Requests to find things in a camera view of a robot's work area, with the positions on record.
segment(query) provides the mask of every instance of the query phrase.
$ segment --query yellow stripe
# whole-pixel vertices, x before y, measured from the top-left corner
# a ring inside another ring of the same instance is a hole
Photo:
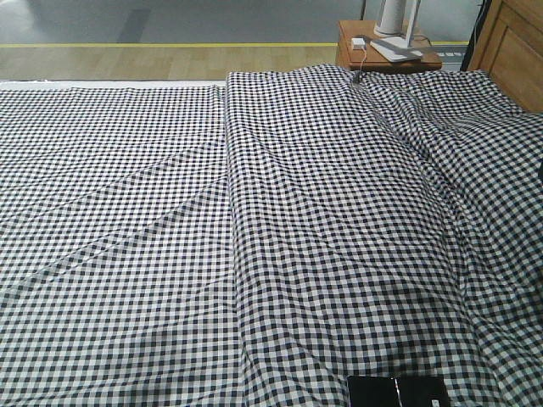
[[[432,41],[433,45],[468,45],[469,41]]]
[[[103,47],[103,48],[220,48],[220,47],[335,47],[335,42],[196,42],[180,44],[121,44],[75,42],[73,44],[0,44],[0,48],[69,48],[69,47]]]

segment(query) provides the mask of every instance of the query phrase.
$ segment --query electrical cord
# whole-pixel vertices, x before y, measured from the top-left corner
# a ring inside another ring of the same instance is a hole
[[[479,7],[480,7],[479,15],[477,16],[477,19],[475,20],[475,25],[473,26],[474,27],[474,29],[473,29],[473,47],[475,47],[477,45],[477,40],[478,40],[477,29],[479,27],[481,19],[483,18],[484,13],[482,11],[486,8],[486,3],[487,3],[487,0],[483,0],[483,2],[479,5]]]
[[[366,62],[366,59],[367,59],[367,50],[366,50],[365,47],[362,49],[362,52],[364,53],[364,56],[362,57],[362,59],[361,59],[361,61],[360,61],[359,70],[358,70],[358,72],[356,72],[356,75],[355,75],[355,77],[353,78],[353,82],[356,83],[356,84],[359,84],[360,81],[361,81],[361,77],[362,77],[362,66],[364,65],[364,63]]]
[[[362,0],[362,7],[360,9],[360,20],[363,20],[365,15],[366,15],[366,0]]]
[[[423,36],[422,34],[416,34],[415,36],[413,36],[415,39],[417,40],[426,40],[428,41],[428,44],[430,44],[430,47],[433,47],[434,44],[432,44],[432,40],[430,40],[427,36]]]

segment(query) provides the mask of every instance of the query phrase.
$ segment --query black and white checkered cloth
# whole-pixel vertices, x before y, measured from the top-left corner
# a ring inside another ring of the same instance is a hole
[[[543,119],[352,77],[0,92],[0,405],[543,405]]]
[[[0,405],[239,405],[216,87],[2,92]]]
[[[458,407],[543,405],[543,117],[482,72],[352,77],[227,81],[248,403],[430,375]]]

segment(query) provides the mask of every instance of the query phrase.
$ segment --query bed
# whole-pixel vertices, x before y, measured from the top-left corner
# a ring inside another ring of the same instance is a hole
[[[4,84],[0,405],[543,405],[542,15],[470,72]]]

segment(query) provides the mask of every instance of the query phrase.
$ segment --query white lamp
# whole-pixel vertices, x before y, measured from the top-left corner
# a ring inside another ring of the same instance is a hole
[[[378,36],[400,36],[405,11],[406,0],[382,0],[373,32]]]
[[[383,38],[373,40],[370,45],[374,47],[381,55],[383,55],[390,62],[402,62],[410,61],[413,59],[421,59],[423,53],[411,47],[411,41],[413,40],[413,31],[415,30],[415,23],[417,21],[418,7],[420,6],[420,0],[413,0],[411,7],[411,15],[409,16],[409,25],[407,26],[406,36],[391,36],[389,38]],[[404,10],[402,7],[406,6],[406,2],[398,2],[397,0],[383,0],[381,5],[381,13],[385,13],[387,10],[391,15],[401,15],[403,19]],[[375,33],[380,34],[383,24],[376,25]]]

